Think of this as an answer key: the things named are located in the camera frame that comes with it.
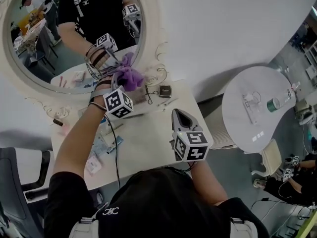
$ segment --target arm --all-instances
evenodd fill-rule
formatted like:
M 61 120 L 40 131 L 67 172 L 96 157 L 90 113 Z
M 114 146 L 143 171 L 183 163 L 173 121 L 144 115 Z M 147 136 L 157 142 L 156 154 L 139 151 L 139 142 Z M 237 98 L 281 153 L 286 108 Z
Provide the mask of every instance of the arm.
M 67 47 L 85 56 L 92 43 L 85 40 L 75 30 L 75 22 L 66 22 L 58 26 L 59 34 Z
M 105 88 L 110 88 L 110 85 L 103 84 L 98 90 Z M 102 96 L 96 97 L 94 102 L 105 106 Z M 63 141 L 55 161 L 54 174 L 67 171 L 84 178 L 85 165 L 104 114 L 105 112 L 95 105 L 87 108 Z
M 288 179 L 289 183 L 292 185 L 294 190 L 296 190 L 298 193 L 302 194 L 302 186 L 295 182 L 292 178 Z
M 299 166 L 307 169 L 314 169 L 316 167 L 316 161 L 301 161 Z
M 79 33 L 76 32 L 75 22 L 66 22 L 66 23 L 60 24 L 58 29 L 59 29 L 60 37 L 67 47 L 69 47 L 71 50 L 83 56 L 86 55 L 92 43 L 90 43 L 89 41 L 86 41 L 84 37 L 82 37 Z M 94 53 L 95 50 L 96 50 L 96 47 L 92 47 L 89 50 L 89 53 L 87 54 L 87 57 L 89 57 L 91 62 L 94 62 L 95 59 L 97 59 L 98 56 L 103 52 L 103 50 L 99 50 Z M 103 64 L 107 61 L 109 57 L 110 56 L 106 54 L 102 58 L 99 58 L 99 61 L 97 62 L 95 67 L 99 69 L 101 66 L 103 66 Z
M 228 200 L 221 184 L 212 173 L 206 161 L 198 161 L 191 170 L 197 192 L 211 205 L 219 205 Z
M 137 4 L 137 0 L 123 0 L 123 2 L 122 2 L 123 8 L 125 8 L 127 5 L 133 4 L 133 3 Z

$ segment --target gray chair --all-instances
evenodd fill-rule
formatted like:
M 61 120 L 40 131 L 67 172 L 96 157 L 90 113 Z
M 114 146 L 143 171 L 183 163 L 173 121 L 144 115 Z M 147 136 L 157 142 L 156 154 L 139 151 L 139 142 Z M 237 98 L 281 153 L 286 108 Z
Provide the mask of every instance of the gray chair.
M 15 149 L 0 148 L 0 202 L 4 214 L 25 238 L 43 238 L 36 209 L 26 203 L 18 174 Z

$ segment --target round white table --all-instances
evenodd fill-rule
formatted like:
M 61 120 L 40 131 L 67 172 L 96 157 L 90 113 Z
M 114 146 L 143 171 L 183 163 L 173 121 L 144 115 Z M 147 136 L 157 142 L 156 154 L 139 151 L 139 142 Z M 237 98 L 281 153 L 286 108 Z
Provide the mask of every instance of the round white table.
M 290 82 L 280 72 L 264 67 L 251 67 L 239 73 L 228 84 L 218 108 L 219 116 L 211 113 L 205 121 L 215 141 L 215 148 L 238 147 L 246 153 L 258 153 L 272 139 L 273 133 L 283 115 L 295 106 L 295 97 L 275 112 L 267 109 L 267 102 L 291 87 Z M 258 92 L 261 108 L 257 124 L 252 124 L 243 105 L 242 95 Z

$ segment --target wristband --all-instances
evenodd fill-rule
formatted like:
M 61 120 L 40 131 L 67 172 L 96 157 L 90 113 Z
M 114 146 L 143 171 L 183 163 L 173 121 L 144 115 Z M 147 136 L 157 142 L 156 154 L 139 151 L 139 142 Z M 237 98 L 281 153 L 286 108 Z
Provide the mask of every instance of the wristband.
M 95 105 L 96 107 L 98 107 L 99 109 L 101 109 L 101 110 L 103 110 L 103 111 L 107 111 L 107 109 L 106 109 L 105 107 L 99 105 L 99 104 L 96 103 L 96 102 L 91 102 L 91 103 L 89 103 L 89 106 L 90 106 L 90 104 Z

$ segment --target white table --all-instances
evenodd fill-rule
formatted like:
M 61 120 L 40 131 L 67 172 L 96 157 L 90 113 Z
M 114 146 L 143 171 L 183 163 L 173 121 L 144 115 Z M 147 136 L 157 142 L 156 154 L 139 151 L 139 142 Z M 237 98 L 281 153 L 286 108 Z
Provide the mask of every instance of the white table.
M 214 140 L 216 141 L 216 137 L 224 138 L 227 133 L 233 144 L 246 153 L 258 153 L 263 150 L 272 139 L 279 121 L 290 108 L 295 106 L 296 100 L 292 98 L 285 106 L 272 113 L 267 109 L 266 104 L 290 87 L 291 84 L 284 75 L 268 67 L 252 67 L 239 73 L 228 84 L 223 95 L 222 106 L 220 106 L 221 122 L 226 131 L 222 130 L 222 135 L 218 133 L 217 136 L 211 132 Z M 253 92 L 261 95 L 262 108 L 257 124 L 251 123 L 242 102 L 243 94 Z M 214 120 L 212 114 L 205 120 L 209 128 L 215 126 L 210 124 Z
M 115 52 L 115 57 L 118 59 L 118 60 L 122 60 L 122 57 L 129 53 L 129 52 L 132 52 L 132 53 L 135 53 L 136 50 L 138 48 L 138 45 L 134 45 L 134 46 L 131 46 L 131 47 L 128 47 L 126 49 L 123 49 L 123 50 L 120 50 L 120 51 L 117 51 Z M 63 73 L 61 73 L 60 75 L 54 77 L 51 79 L 51 84 L 54 85 L 54 86 L 59 86 L 59 83 L 60 83 L 60 77 L 62 76 L 63 79 L 62 79 L 62 84 L 61 84 L 61 87 L 64 85 L 64 82 L 67 80 L 66 84 L 65 84 L 65 88 L 75 88 L 75 84 L 72 82 L 72 79 L 75 75 L 75 72 L 77 71 L 85 71 L 86 72 L 86 75 L 85 75 L 85 78 L 88 79 L 88 78 L 92 78 L 90 73 L 88 72 L 87 70 L 87 66 L 85 63 L 82 63 L 82 64 L 79 64 L 77 66 L 74 66 L 66 71 L 64 71 Z
M 118 168 L 121 178 L 135 174 L 138 171 L 153 169 L 176 163 L 175 154 L 171 148 L 172 124 L 171 112 L 173 109 L 182 109 L 193 115 L 206 133 L 207 139 L 212 143 L 213 139 L 208 131 L 204 118 L 197 106 L 194 96 L 190 92 L 184 80 L 173 82 L 173 96 L 178 99 L 168 106 L 158 103 L 165 102 L 166 99 L 152 95 L 153 105 L 156 112 L 144 114 L 141 117 L 122 119 L 123 126 L 115 130 L 116 135 L 123 138 L 123 142 L 118 147 Z M 73 114 L 67 117 L 70 127 L 78 121 L 78 116 Z M 64 140 L 60 132 L 60 127 L 52 125 L 52 145 L 55 156 Z M 113 134 L 104 137 L 108 145 L 113 141 Z M 85 182 L 88 189 L 95 189 L 117 180 L 115 171 L 115 153 L 103 154 L 100 157 L 102 169 L 93 176 L 85 170 Z

